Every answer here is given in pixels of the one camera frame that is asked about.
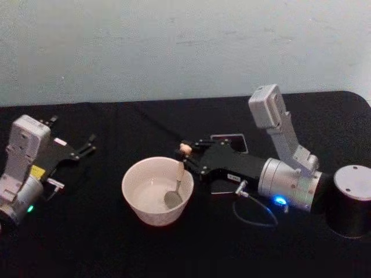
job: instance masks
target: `yellow label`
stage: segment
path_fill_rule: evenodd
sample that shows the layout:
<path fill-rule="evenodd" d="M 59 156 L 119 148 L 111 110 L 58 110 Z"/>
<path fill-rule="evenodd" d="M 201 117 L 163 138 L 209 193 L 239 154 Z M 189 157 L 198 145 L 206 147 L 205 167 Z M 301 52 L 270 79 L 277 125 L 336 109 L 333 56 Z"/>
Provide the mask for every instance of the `yellow label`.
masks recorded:
<path fill-rule="evenodd" d="M 33 175 L 38 180 L 41 179 L 42 175 L 44 175 L 45 170 L 43 168 L 37 167 L 36 165 L 32 165 L 31 168 L 31 175 Z"/>

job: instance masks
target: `white label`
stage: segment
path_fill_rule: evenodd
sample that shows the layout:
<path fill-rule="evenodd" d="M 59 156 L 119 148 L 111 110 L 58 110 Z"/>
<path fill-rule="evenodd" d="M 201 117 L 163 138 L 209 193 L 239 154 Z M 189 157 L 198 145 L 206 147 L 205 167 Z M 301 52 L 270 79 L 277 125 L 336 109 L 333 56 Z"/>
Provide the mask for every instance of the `white label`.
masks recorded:
<path fill-rule="evenodd" d="M 241 178 L 240 177 L 237 177 L 236 175 L 227 174 L 227 178 L 229 180 L 241 182 Z"/>
<path fill-rule="evenodd" d="M 62 145 L 62 146 L 66 146 L 67 145 L 67 142 L 64 142 L 63 140 L 59 139 L 59 138 L 55 138 L 54 139 L 54 142 Z"/>

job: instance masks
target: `metal lid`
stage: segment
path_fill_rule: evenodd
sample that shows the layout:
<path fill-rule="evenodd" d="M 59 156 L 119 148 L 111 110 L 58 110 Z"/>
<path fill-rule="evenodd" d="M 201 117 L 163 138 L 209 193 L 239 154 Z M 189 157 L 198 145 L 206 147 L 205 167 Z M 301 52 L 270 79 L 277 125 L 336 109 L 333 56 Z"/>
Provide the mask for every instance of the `metal lid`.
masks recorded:
<path fill-rule="evenodd" d="M 334 175 L 337 188 L 346 196 L 360 201 L 371 200 L 371 169 L 349 165 L 340 168 Z"/>

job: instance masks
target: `blue led light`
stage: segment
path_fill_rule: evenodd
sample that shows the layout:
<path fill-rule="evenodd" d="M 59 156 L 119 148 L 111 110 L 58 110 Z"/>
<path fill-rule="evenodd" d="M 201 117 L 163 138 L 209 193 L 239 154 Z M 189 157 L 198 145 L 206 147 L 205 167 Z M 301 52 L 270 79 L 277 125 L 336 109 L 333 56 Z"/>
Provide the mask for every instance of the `blue led light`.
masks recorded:
<path fill-rule="evenodd" d="M 275 197 L 274 202 L 277 203 L 277 204 L 282 204 L 282 205 L 287 204 L 286 200 L 282 197 Z"/>

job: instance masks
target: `green led light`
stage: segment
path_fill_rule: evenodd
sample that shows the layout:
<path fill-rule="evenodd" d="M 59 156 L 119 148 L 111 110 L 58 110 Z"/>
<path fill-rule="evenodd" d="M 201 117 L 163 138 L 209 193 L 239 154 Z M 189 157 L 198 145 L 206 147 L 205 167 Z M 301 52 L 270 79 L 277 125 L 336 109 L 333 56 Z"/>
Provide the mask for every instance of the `green led light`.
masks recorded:
<path fill-rule="evenodd" d="M 30 206 L 27 210 L 28 213 L 32 212 L 34 210 L 34 206 Z"/>

